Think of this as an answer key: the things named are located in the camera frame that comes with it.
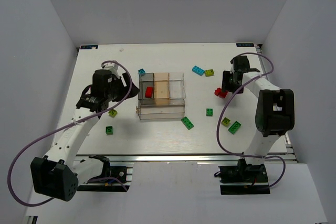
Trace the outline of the red lego brick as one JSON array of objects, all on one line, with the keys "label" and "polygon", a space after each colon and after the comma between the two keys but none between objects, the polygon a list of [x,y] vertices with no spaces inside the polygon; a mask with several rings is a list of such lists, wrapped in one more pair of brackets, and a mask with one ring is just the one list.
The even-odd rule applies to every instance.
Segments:
[{"label": "red lego brick", "polygon": [[153,97],[154,87],[147,87],[145,90],[145,98],[151,99]]},{"label": "red lego brick", "polygon": [[217,88],[214,92],[214,94],[219,97],[219,98],[226,98],[228,91],[227,90],[222,90],[221,88]]}]

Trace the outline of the lime lego brick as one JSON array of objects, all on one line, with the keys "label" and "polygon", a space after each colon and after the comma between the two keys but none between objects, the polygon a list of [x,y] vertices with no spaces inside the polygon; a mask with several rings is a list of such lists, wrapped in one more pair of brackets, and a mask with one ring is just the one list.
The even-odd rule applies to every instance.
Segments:
[{"label": "lime lego brick", "polygon": [[204,71],[206,77],[214,76],[214,70],[213,69],[207,69]]},{"label": "lime lego brick", "polygon": [[224,119],[221,121],[221,124],[225,127],[229,127],[230,125],[230,119],[224,117]]},{"label": "lime lego brick", "polygon": [[108,112],[108,115],[112,118],[114,118],[118,114],[117,110],[112,109]]}]

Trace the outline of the long cyan lego brick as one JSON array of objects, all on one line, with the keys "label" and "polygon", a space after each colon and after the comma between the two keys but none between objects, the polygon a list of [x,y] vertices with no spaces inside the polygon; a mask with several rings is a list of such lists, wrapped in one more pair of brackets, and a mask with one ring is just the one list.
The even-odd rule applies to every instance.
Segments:
[{"label": "long cyan lego brick", "polygon": [[202,76],[204,74],[204,70],[198,66],[194,66],[192,68],[192,71],[199,76]]}]

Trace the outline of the small cyan lego brick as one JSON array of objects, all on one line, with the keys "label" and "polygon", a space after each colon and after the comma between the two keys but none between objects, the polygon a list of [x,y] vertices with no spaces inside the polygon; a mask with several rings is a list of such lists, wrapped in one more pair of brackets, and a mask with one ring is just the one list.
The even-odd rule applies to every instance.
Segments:
[{"label": "small cyan lego brick", "polygon": [[139,70],[138,70],[138,73],[139,73],[139,75],[146,74],[146,72],[145,72],[145,70],[144,70],[144,69],[139,69]]}]

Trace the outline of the small green lego brick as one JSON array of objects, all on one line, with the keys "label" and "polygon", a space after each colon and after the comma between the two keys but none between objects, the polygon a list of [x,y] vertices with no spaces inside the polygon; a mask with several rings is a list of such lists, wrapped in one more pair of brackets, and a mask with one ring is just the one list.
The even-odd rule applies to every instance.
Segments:
[{"label": "small green lego brick", "polygon": [[113,126],[106,126],[106,135],[113,135],[114,134],[114,129]]},{"label": "small green lego brick", "polygon": [[206,116],[213,116],[213,109],[212,108],[207,108],[206,109]]}]

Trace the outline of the long green lego brick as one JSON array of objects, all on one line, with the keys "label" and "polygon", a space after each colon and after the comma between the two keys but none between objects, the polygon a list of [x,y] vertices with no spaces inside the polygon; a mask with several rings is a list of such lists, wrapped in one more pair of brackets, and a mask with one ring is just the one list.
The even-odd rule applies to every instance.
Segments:
[{"label": "long green lego brick", "polygon": [[188,130],[190,130],[190,129],[192,129],[193,127],[194,127],[194,124],[189,120],[189,118],[188,117],[183,117],[183,118],[181,118],[181,122],[184,124],[184,126],[188,129]]},{"label": "long green lego brick", "polygon": [[241,124],[238,121],[235,121],[228,129],[231,134],[235,134],[241,127]]}]

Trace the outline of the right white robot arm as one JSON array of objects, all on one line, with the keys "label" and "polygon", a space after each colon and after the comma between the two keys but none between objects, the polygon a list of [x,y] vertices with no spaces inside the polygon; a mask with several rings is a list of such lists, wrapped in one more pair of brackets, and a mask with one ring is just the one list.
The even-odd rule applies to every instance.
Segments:
[{"label": "right white robot arm", "polygon": [[224,71],[222,89],[237,94],[248,89],[257,99],[256,133],[249,147],[240,155],[248,166],[260,166],[274,143],[295,125],[295,97],[291,89],[282,89],[260,70],[250,66],[246,53],[231,59],[232,68]]}]

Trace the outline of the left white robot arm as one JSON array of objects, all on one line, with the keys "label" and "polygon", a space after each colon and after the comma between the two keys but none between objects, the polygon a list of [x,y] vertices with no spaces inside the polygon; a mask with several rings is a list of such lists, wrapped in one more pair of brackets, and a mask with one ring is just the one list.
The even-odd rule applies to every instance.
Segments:
[{"label": "left white robot arm", "polygon": [[109,111],[110,102],[121,102],[139,93],[128,72],[118,76],[112,69],[96,70],[92,83],[86,86],[76,103],[72,126],[44,155],[30,164],[34,190],[51,198],[69,201],[78,186],[91,179],[103,179],[110,174],[110,161],[101,155],[91,155],[75,164],[77,153],[90,130]]}]

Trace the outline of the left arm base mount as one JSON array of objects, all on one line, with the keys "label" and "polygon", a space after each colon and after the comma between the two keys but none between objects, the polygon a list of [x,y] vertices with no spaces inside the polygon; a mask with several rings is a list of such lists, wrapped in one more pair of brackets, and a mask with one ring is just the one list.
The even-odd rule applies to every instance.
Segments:
[{"label": "left arm base mount", "polygon": [[101,155],[91,155],[89,160],[97,160],[102,163],[102,171],[88,182],[78,186],[77,191],[127,192],[132,180],[131,167],[120,164],[113,165],[107,157]]}]

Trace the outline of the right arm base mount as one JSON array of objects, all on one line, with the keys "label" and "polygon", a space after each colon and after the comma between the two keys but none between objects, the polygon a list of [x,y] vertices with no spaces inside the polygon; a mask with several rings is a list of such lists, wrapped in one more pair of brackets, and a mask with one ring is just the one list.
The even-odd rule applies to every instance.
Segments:
[{"label": "right arm base mount", "polygon": [[269,195],[270,188],[264,164],[246,164],[239,159],[236,165],[219,166],[214,174],[219,178],[221,195]]}]

